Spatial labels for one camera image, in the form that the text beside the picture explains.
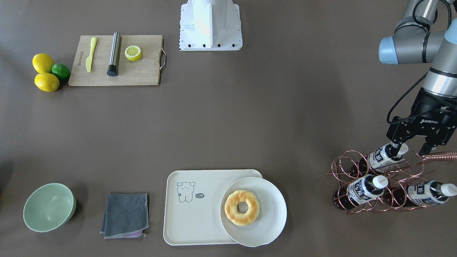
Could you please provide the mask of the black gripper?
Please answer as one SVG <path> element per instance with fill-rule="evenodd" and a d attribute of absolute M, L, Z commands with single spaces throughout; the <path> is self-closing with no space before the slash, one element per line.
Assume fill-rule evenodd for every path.
<path fill-rule="evenodd" d="M 456 97 L 438 96 L 421 88 L 407 118 L 395 116 L 387 131 L 389 158 L 403 155 L 402 144 L 415 136 L 424 136 L 420 156 L 434 147 L 446 145 L 456 130 Z"/>

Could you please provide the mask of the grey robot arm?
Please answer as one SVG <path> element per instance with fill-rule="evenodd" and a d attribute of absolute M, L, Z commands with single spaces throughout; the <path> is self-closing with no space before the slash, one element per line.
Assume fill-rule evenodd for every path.
<path fill-rule="evenodd" d="M 431 64 L 418 80 L 422 86 L 410 115 L 391 118 L 391 112 L 387 114 L 390 128 L 386 135 L 391 142 L 387 152 L 393 157 L 415 136 L 425 138 L 420 155 L 427 155 L 446 145 L 456 130 L 456 20 L 451 11 L 456 1 L 443 3 L 448 12 L 446 31 L 430 31 L 439 1 L 410 0 L 393 36 L 383 38 L 379 45 L 379 60 L 384 64 Z"/>

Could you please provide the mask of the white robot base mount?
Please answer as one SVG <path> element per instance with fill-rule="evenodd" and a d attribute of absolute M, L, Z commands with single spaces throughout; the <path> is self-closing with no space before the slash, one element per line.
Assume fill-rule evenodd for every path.
<path fill-rule="evenodd" d="M 179 50 L 237 51 L 243 47 L 240 7 L 231 0 L 181 5 Z"/>

